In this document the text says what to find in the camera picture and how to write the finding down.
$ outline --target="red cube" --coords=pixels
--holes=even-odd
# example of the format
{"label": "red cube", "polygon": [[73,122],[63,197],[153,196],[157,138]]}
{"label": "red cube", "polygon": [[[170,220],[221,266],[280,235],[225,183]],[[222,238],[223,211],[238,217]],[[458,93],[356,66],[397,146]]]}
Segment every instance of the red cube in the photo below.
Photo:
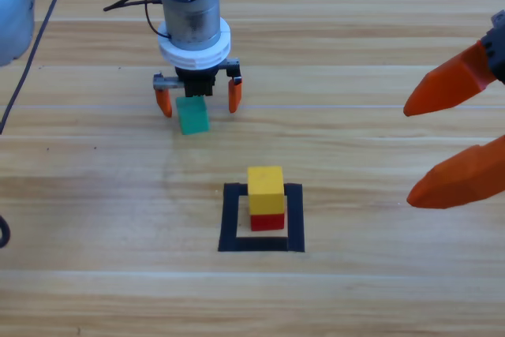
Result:
{"label": "red cube", "polygon": [[251,230],[259,232],[262,230],[284,229],[284,219],[286,213],[278,215],[251,215]]}

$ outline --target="green block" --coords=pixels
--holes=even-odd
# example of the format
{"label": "green block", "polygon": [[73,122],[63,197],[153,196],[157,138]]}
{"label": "green block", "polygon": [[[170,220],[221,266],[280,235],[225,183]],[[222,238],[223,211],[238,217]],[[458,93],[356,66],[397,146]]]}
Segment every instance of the green block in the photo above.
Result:
{"label": "green block", "polygon": [[176,98],[175,106],[179,114],[182,134],[195,134],[210,130],[207,106],[203,96]]}

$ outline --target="table surface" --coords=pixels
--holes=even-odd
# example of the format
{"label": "table surface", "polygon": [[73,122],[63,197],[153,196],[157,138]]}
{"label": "table surface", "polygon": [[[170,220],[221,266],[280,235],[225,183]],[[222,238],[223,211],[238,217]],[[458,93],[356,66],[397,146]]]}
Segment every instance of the table surface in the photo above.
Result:
{"label": "table surface", "polygon": [[[229,114],[220,73],[190,137],[156,106],[173,69],[143,7],[114,1],[58,1],[0,138],[1,336],[503,336],[505,196],[406,196],[503,134],[505,91],[402,113],[503,0],[222,0],[243,103]],[[3,106],[26,55],[0,71]],[[223,185],[263,165],[304,187],[306,253],[219,253]]]}

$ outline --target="yellow block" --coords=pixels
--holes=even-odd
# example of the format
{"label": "yellow block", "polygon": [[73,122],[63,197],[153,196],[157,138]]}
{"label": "yellow block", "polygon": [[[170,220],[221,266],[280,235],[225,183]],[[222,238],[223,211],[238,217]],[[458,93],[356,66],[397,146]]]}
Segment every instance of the yellow block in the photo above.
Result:
{"label": "yellow block", "polygon": [[250,215],[284,213],[284,178],[281,167],[249,167],[247,190]]}

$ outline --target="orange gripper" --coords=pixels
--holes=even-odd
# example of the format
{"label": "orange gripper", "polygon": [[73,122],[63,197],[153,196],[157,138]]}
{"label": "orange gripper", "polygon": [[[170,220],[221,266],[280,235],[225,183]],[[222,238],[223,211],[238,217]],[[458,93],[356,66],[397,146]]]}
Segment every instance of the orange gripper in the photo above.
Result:
{"label": "orange gripper", "polygon": [[168,89],[165,90],[155,90],[156,92],[156,102],[159,108],[165,116],[168,118],[172,117],[172,104],[170,102],[170,93]]}
{"label": "orange gripper", "polygon": [[505,190],[505,136],[474,145],[433,167],[410,192],[418,208],[450,208]]}
{"label": "orange gripper", "polygon": [[242,100],[242,79],[239,84],[235,84],[234,78],[230,79],[228,82],[228,107],[230,113],[234,114],[237,112],[238,105]]}
{"label": "orange gripper", "polygon": [[482,92],[495,80],[481,41],[430,73],[413,91],[403,113],[426,114],[455,107]]}

